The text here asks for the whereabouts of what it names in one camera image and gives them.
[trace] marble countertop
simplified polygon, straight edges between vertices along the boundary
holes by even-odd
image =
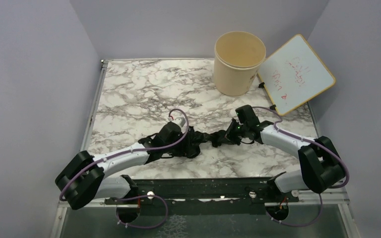
[[[227,129],[235,109],[270,106],[263,89],[254,80],[249,92],[229,97],[216,90],[211,80],[211,59],[154,59],[110,61],[94,119],[89,151],[108,153],[127,147],[158,132],[170,109],[180,108],[195,130],[212,133]],[[259,120],[275,121],[270,112],[257,111]],[[284,117],[283,129],[316,137],[307,105]],[[121,171],[133,179],[233,178],[274,176],[298,168],[299,161],[280,149],[252,144],[211,147],[201,144],[194,159],[161,159]]]

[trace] red wire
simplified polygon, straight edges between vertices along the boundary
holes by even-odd
[[[284,199],[282,200],[282,202],[280,202],[280,206],[281,206],[281,204],[282,204],[285,200],[287,200],[287,196],[285,196]]]

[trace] lavender wall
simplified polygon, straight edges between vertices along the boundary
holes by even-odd
[[[70,0],[104,59],[214,57],[229,31],[258,35],[274,52],[306,38],[328,0]]]
[[[48,237],[99,57],[67,0],[0,0],[0,237]]]
[[[351,172],[362,237],[381,237],[381,1],[330,0],[309,42],[336,84],[311,105]]]

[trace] black metal base plate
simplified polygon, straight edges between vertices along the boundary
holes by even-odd
[[[265,214],[264,204],[267,202],[280,202],[285,196],[289,202],[298,201],[291,193],[275,194],[266,183],[270,179],[271,177],[137,179],[134,182],[138,186],[139,195],[152,191],[166,199],[170,215]],[[223,197],[230,200],[209,201]],[[124,203],[106,199],[105,204]],[[156,198],[143,198],[140,205],[141,214],[147,216],[159,216],[165,209],[163,203]]]

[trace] beige paper cup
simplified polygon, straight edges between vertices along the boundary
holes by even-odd
[[[222,35],[215,43],[215,87],[229,96],[247,93],[265,56],[265,45],[251,33],[232,31]]]

